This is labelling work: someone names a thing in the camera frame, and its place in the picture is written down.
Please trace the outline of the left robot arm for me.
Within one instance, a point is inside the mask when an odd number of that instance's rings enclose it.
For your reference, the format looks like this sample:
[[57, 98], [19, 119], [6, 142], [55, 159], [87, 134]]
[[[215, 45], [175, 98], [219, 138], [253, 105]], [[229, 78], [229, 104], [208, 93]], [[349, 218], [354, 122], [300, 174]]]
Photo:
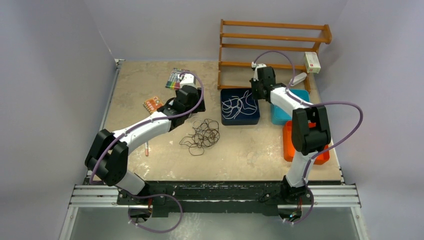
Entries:
[[142, 205], [149, 199], [149, 191], [145, 188], [147, 183], [129, 171], [129, 155], [149, 140], [184, 124], [190, 114], [205, 110], [204, 88], [185, 85], [175, 92], [175, 97], [144, 120], [114, 132], [100, 130], [84, 164], [107, 186], [126, 190], [132, 201]]

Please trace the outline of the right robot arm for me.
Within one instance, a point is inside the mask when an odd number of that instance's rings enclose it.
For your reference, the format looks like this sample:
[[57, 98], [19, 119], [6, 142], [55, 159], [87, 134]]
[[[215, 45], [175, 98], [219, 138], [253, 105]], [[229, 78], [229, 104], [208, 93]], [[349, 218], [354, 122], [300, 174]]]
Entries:
[[290, 114], [291, 142], [295, 149], [288, 173], [283, 177], [280, 196], [288, 204], [294, 203], [307, 191], [308, 175], [315, 158], [331, 141], [327, 109], [313, 106], [292, 94], [289, 87], [276, 82], [275, 71], [265, 64], [252, 64], [250, 80], [252, 96], [266, 100]]

